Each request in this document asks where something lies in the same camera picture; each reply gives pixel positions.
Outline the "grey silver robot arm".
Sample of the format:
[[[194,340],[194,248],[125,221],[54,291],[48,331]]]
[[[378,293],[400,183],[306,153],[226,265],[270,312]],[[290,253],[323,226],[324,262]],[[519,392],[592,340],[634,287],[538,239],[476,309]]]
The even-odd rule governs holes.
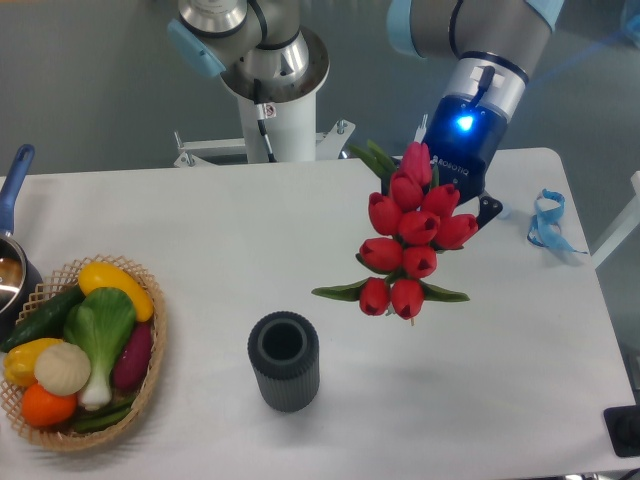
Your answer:
[[[478,222],[502,211],[485,188],[489,165],[554,31],[559,1],[394,1],[386,29],[393,48],[456,66],[415,138],[427,144],[441,180]],[[182,1],[167,34],[200,75],[236,97],[251,163],[337,157],[344,139],[316,132],[316,95],[329,72],[323,41],[300,22],[296,1]]]

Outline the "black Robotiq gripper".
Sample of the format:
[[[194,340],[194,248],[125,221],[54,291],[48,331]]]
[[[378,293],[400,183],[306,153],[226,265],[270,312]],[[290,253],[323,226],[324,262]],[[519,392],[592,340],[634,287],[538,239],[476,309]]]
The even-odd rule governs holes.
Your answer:
[[[478,197],[479,230],[503,212],[503,203],[485,191],[485,175],[506,129],[507,120],[501,114],[470,99],[448,95],[440,100],[422,138],[438,170],[439,183],[456,187],[460,205]]]

